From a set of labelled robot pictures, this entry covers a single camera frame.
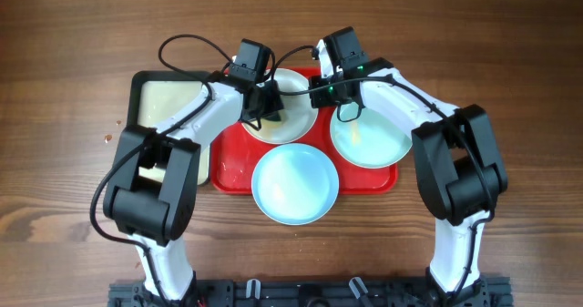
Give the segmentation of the green yellow sponge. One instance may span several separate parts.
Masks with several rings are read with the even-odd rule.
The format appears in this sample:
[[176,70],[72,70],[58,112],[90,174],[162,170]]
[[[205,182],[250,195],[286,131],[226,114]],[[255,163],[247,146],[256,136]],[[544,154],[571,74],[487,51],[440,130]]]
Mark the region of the green yellow sponge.
[[265,120],[271,121],[271,122],[281,122],[282,121],[281,114],[279,111],[274,111],[274,112],[264,116],[263,118]]

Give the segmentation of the white plate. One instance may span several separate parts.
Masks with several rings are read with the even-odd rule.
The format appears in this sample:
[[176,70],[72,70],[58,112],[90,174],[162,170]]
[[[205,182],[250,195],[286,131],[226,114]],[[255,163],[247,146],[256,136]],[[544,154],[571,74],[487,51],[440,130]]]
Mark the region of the white plate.
[[[309,81],[300,73],[280,68],[274,75],[282,92],[300,92],[307,90]],[[261,129],[255,130],[243,124],[245,130],[257,140],[272,145],[291,143],[307,134],[318,117],[318,110],[312,108],[308,95],[282,96],[284,109],[280,112],[281,122],[263,120]]]

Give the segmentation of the light blue plate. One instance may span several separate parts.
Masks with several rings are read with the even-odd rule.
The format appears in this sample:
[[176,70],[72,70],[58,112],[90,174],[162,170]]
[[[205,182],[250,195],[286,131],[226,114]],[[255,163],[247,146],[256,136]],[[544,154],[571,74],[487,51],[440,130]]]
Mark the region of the light blue plate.
[[251,176],[251,193],[259,209],[281,224],[300,226],[322,218],[340,193],[331,159],[301,143],[271,149]]

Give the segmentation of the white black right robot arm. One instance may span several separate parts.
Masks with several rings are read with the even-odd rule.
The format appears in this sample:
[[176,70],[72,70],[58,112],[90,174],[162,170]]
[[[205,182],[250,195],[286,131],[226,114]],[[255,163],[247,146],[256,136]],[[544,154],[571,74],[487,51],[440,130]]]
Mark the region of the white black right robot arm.
[[429,277],[453,301],[478,282],[485,225],[508,176],[491,122],[478,105],[457,107],[407,81],[377,58],[337,76],[312,77],[316,107],[355,102],[394,123],[412,141],[419,194],[435,217]]

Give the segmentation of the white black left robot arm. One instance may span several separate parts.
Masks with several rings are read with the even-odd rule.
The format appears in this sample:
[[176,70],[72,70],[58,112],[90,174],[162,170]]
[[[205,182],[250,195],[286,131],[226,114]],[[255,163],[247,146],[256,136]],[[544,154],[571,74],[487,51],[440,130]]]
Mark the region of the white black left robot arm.
[[118,227],[117,242],[141,253],[146,279],[133,302],[197,304],[196,273],[183,233],[195,207],[200,154],[235,123],[283,108],[274,79],[221,72],[188,77],[170,85],[185,103],[174,115],[153,127],[125,127],[112,168],[92,199]]

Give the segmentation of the red plastic tray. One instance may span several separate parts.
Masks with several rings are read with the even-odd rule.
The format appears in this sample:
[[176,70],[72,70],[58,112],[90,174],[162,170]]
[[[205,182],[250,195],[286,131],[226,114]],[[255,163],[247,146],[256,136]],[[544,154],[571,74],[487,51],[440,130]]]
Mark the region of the red plastic tray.
[[[381,194],[389,191],[398,179],[395,165],[380,169],[365,169],[346,161],[336,151],[330,135],[334,109],[318,110],[318,117],[310,131],[291,143],[315,147],[326,154],[336,167],[342,194]],[[272,145],[250,135],[243,124],[225,129],[211,144],[210,179],[213,185],[229,194],[250,194],[251,176],[258,161]]]

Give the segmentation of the black metal water tray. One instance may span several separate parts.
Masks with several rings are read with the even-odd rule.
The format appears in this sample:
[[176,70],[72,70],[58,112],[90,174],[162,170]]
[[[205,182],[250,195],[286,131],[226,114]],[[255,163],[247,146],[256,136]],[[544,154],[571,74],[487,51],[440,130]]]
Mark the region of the black metal water tray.
[[137,72],[130,86],[127,124],[153,128],[185,107],[201,86],[199,81],[175,72]]

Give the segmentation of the mint green plate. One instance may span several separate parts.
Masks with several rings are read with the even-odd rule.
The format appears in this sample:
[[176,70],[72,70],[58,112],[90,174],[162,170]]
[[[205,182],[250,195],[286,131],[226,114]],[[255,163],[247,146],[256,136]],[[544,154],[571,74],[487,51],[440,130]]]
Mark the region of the mint green plate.
[[407,155],[412,141],[379,113],[356,103],[336,108],[330,135],[336,151],[346,161],[365,169],[392,166]]

